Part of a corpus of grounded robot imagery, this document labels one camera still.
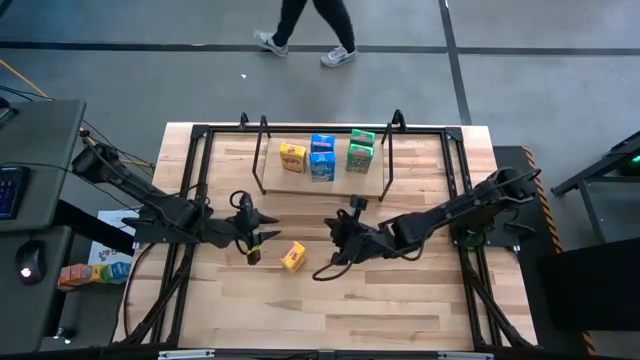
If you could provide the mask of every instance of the gray floor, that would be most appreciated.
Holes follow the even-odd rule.
[[[437,0],[346,3],[360,45],[445,45]],[[448,6],[458,46],[640,47],[636,0]],[[278,13],[278,0],[21,0],[0,19],[0,39],[242,45],[255,28],[273,29]],[[335,42],[309,5],[291,43]],[[319,56],[0,50],[50,96],[85,99],[88,121],[151,161],[167,122],[235,121],[243,111],[272,121],[385,123],[401,108],[410,123],[460,124],[446,54],[366,53],[333,70]],[[496,145],[531,146],[547,189],[638,130],[640,57],[464,55],[460,66],[473,124],[489,126]],[[3,69],[0,83],[28,90]],[[121,207],[75,179],[64,196],[91,213]],[[565,248],[594,244],[578,194],[550,199]],[[594,338],[600,354],[640,358],[638,334]]]

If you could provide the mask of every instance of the small box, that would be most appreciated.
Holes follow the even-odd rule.
[[[376,134],[358,129],[351,130],[351,140],[349,144],[373,146],[375,142]]]
[[[91,278],[89,281],[104,283],[104,279],[102,278],[103,267],[104,265],[91,265]]]
[[[349,145],[347,151],[347,171],[366,174],[373,160],[373,148],[356,144]]]
[[[69,285],[78,286],[86,284],[91,279],[91,266],[84,264],[72,265],[70,267],[69,277]]]
[[[280,145],[280,160],[285,170],[295,171],[304,174],[307,165],[307,150],[304,146],[282,143]]]
[[[62,269],[60,269],[60,276],[58,277],[57,288],[63,291],[72,290],[73,286],[69,284],[70,279],[71,279],[71,267],[65,266]]]
[[[105,265],[102,268],[102,278],[105,282],[111,284],[122,284],[129,277],[130,265],[117,262],[111,265]]]
[[[307,249],[300,245],[297,241],[293,242],[293,247],[287,252],[287,254],[280,259],[280,263],[289,272],[294,273],[298,271],[302,263],[307,259]]]
[[[321,152],[309,154],[311,181],[333,181],[336,173],[336,154]]]
[[[336,145],[336,137],[333,135],[311,135],[310,152],[333,152]]]

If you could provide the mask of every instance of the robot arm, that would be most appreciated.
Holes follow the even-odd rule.
[[[339,248],[331,263],[358,264],[377,257],[417,260],[433,232],[452,223],[457,231],[463,232],[464,240],[459,246],[471,246],[478,236],[490,230],[499,212],[533,200],[535,193],[528,190],[528,182],[539,173],[539,169],[520,173],[511,167],[501,168],[472,191],[426,212],[412,212],[386,220],[378,224],[377,229],[358,221],[367,200],[352,196],[353,216],[340,209],[336,219],[325,219],[325,224],[331,228],[332,240]],[[416,250],[420,250],[416,256],[406,256]]]
[[[232,241],[247,255],[250,265],[260,260],[260,244],[279,234],[279,231],[254,234],[261,224],[273,224],[278,220],[262,215],[254,206],[251,195],[237,191],[231,195],[231,205],[238,211],[226,219],[214,219],[213,209],[207,199],[190,200],[178,194],[166,194],[144,179],[131,173],[119,160],[115,149],[104,144],[87,144],[73,160],[73,172],[97,184],[109,183],[144,205],[140,218],[124,222],[147,232],[154,242],[192,244],[208,242],[218,248],[226,248]],[[238,203],[234,197],[240,195]],[[239,242],[244,242],[243,251]]]

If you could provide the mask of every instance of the shoe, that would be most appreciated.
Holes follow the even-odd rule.
[[[280,57],[285,57],[287,56],[287,54],[289,53],[289,46],[285,45],[285,46],[276,46],[276,44],[273,43],[273,34],[272,33],[267,33],[267,32],[263,32],[263,31],[254,31],[253,32],[253,37],[257,38],[260,41],[260,47],[265,49],[265,50],[269,50],[272,53],[280,56]]]
[[[338,67],[356,59],[357,51],[348,53],[342,46],[333,49],[330,53],[322,55],[320,61],[327,67]]]

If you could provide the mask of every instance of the computer mouse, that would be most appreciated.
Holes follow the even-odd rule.
[[[16,272],[25,285],[35,285],[46,275],[44,242],[29,240],[16,252]]]

